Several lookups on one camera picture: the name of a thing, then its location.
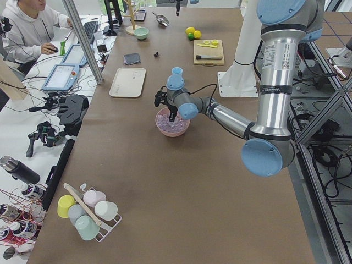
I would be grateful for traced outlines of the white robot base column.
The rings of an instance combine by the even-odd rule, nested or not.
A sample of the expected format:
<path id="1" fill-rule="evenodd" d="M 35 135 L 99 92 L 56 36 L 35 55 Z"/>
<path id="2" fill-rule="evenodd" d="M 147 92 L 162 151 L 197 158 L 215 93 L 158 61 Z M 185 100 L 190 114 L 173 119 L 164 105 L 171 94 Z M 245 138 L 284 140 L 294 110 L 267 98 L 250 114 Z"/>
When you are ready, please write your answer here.
<path id="1" fill-rule="evenodd" d="M 221 97 L 257 97 L 254 60 L 261 41 L 261 22 L 256 10 L 259 1 L 249 1 L 241 28 L 234 62 L 227 71 L 218 72 Z"/>

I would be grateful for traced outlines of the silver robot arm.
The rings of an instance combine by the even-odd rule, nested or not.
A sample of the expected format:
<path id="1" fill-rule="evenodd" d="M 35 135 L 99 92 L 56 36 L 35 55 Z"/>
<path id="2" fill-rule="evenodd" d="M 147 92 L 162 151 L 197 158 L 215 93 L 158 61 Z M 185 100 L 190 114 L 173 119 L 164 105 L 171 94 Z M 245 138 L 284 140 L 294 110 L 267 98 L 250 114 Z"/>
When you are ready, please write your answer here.
<path id="1" fill-rule="evenodd" d="M 321 36 L 324 1 L 260 1 L 257 17 L 262 24 L 264 59 L 259 108 L 255 122 L 217 103 L 212 97 L 193 97 L 184 79 L 173 74 L 155 95 L 155 106 L 166 105 L 169 120 L 177 114 L 189 120 L 202 113 L 245 140 L 241 159 L 256 175 L 270 177 L 289 166 L 294 146 L 287 129 L 294 65 L 300 43 Z"/>

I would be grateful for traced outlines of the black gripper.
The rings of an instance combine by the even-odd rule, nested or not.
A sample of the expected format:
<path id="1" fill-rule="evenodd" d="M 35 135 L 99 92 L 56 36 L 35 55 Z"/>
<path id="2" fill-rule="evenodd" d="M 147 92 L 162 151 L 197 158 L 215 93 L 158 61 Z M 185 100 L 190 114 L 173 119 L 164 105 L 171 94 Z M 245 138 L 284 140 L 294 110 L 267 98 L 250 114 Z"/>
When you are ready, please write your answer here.
<path id="1" fill-rule="evenodd" d="M 159 107 L 160 104 L 167 106 L 169 109 L 168 120 L 170 122 L 174 122 L 175 118 L 177 116 L 177 108 L 176 108 L 176 106 L 174 106 L 168 102 L 167 91 L 164 91 L 163 90 L 164 88 L 166 88 L 166 86 L 162 86 L 159 89 L 159 91 L 155 94 L 154 105 L 155 105 L 155 107 Z"/>

